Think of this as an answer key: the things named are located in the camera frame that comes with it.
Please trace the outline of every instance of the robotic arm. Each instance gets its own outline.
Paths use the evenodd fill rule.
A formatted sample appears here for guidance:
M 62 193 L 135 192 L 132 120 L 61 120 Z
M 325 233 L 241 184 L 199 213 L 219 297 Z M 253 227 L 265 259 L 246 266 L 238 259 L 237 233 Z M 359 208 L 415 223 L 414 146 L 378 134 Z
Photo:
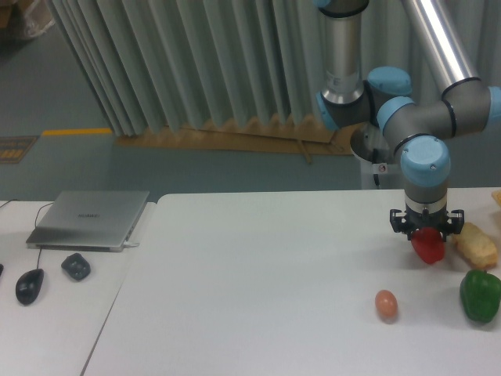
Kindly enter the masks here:
M 387 157 L 399 161 L 404 178 L 405 213 L 390 211 L 395 232 L 410 239 L 413 231 L 433 227 L 443 240 L 460 233 L 464 212 L 447 211 L 451 162 L 442 140 L 499 123 L 501 88 L 480 80 L 441 0 L 402 0 L 442 91 L 442 100 L 426 106 L 408 97 L 403 70 L 380 67 L 361 79 L 361 14 L 369 0 L 314 3 L 326 18 L 326 84 L 317 93 L 324 123 L 337 129 L 368 121 L 386 140 Z

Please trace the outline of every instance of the white table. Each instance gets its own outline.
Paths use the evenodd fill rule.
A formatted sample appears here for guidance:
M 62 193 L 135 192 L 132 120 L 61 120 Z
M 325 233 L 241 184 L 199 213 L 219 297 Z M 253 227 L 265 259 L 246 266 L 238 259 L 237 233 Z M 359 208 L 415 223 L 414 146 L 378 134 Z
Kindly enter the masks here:
M 493 190 L 449 190 L 449 210 L 500 248 Z M 469 268 L 449 243 L 424 264 L 391 230 L 403 206 L 401 190 L 162 197 L 85 376 L 499 374 L 501 314 L 468 321 Z
M 38 250 L 25 242 L 44 202 L 11 202 L 0 208 L 0 374 L 79 375 L 85 367 L 130 261 L 139 249 L 120 253 L 80 252 L 91 265 L 87 278 L 76 282 L 61 268 L 74 251 L 41 253 L 45 271 L 40 294 L 29 306 L 15 294 L 19 277 L 35 269 Z M 148 203 L 131 242 L 139 242 L 155 204 Z M 49 208 L 42 209 L 38 220 Z

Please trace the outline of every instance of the egg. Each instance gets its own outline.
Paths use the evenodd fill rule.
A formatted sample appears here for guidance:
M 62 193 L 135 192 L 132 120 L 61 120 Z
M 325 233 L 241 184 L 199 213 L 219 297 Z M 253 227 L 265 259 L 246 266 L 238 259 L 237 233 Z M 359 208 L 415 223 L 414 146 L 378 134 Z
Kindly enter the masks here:
M 377 312 L 385 319 L 392 319 L 397 316 L 397 298 L 388 290 L 381 290 L 376 294 Z

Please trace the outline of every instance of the green bell pepper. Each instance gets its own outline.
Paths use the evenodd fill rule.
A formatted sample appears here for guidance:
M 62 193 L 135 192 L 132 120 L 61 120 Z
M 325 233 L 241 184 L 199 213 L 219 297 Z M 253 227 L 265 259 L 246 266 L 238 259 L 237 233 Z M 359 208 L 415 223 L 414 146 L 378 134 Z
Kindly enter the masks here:
M 470 270 L 461 281 L 460 296 L 468 318 L 488 323 L 499 309 L 501 280 L 482 270 Z

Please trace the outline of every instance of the laptop lid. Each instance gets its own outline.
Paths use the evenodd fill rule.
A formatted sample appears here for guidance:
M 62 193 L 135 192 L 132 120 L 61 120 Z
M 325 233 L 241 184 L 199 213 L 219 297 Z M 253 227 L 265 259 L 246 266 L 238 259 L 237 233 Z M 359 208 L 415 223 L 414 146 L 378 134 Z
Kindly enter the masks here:
M 146 191 L 64 191 L 26 240 L 31 248 L 121 251 Z

